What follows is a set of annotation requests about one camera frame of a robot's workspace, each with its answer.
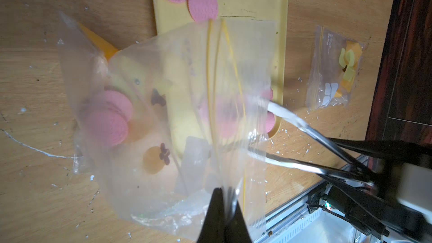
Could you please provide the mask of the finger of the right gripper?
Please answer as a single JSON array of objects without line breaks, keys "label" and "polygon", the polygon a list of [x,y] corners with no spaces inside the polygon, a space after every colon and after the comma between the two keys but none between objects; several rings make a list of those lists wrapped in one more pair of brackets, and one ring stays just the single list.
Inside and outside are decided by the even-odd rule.
[{"label": "finger of the right gripper", "polygon": [[369,157],[432,168],[431,145],[418,145],[401,140],[353,141],[339,138],[329,138],[329,140],[340,147]]},{"label": "finger of the right gripper", "polygon": [[325,175],[321,177],[339,189],[377,221],[401,236],[409,240],[430,240],[432,238],[432,225],[427,222],[420,212],[401,204],[389,204],[336,178]]}]

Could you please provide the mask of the metal tongs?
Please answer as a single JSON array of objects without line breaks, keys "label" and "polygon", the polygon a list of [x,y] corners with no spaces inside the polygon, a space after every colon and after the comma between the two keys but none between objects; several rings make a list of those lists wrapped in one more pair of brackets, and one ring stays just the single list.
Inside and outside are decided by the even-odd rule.
[{"label": "metal tongs", "polygon": [[[295,111],[294,114],[327,138],[333,137],[363,141],[366,135],[370,111],[371,102],[352,101],[346,108],[341,105],[331,106],[312,112],[300,109]],[[345,160],[299,130],[296,126],[283,120],[282,127],[283,130],[278,130],[273,138],[269,138],[264,143],[263,149],[267,153],[282,158],[336,169],[347,165],[349,171],[353,170],[353,167]],[[262,183],[267,189],[275,189],[276,187],[287,188],[292,182],[294,184],[298,183],[302,187],[307,187],[318,182],[320,179],[314,173],[267,164],[265,179]]]}]

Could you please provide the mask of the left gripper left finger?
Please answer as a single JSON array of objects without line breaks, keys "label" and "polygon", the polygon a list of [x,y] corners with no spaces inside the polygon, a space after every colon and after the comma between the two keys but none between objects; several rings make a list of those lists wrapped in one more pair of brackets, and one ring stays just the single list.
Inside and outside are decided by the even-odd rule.
[{"label": "left gripper left finger", "polygon": [[225,209],[223,191],[214,189],[197,243],[223,243],[225,240]]}]

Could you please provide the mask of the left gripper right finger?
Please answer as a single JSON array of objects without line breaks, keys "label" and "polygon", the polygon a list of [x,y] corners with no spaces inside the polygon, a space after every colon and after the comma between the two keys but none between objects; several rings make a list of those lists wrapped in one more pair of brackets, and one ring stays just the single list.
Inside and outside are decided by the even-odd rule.
[{"label": "left gripper right finger", "polygon": [[225,227],[226,243],[252,243],[240,206],[237,204],[233,218]]}]

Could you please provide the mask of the yellow tray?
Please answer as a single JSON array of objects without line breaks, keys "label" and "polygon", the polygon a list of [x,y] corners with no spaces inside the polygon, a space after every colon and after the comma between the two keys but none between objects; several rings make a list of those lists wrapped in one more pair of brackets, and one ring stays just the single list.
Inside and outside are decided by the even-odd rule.
[{"label": "yellow tray", "polygon": [[194,22],[187,2],[153,0],[156,29],[171,40],[161,52],[171,86],[168,147],[179,158],[193,149],[263,145],[280,126],[266,126],[264,104],[281,103],[288,0],[217,0],[218,19]]}]

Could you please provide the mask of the clear resealable bag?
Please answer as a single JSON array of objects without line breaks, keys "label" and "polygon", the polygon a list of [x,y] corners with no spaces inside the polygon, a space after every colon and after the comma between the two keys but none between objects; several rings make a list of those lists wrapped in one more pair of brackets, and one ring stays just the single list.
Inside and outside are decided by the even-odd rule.
[{"label": "clear resealable bag", "polygon": [[197,240],[214,190],[265,231],[273,21],[192,22],[106,56],[60,16],[58,52],[78,124],[77,165],[123,219]]},{"label": "clear resealable bag", "polygon": [[366,48],[365,43],[316,27],[306,98],[309,111],[348,105]]}]

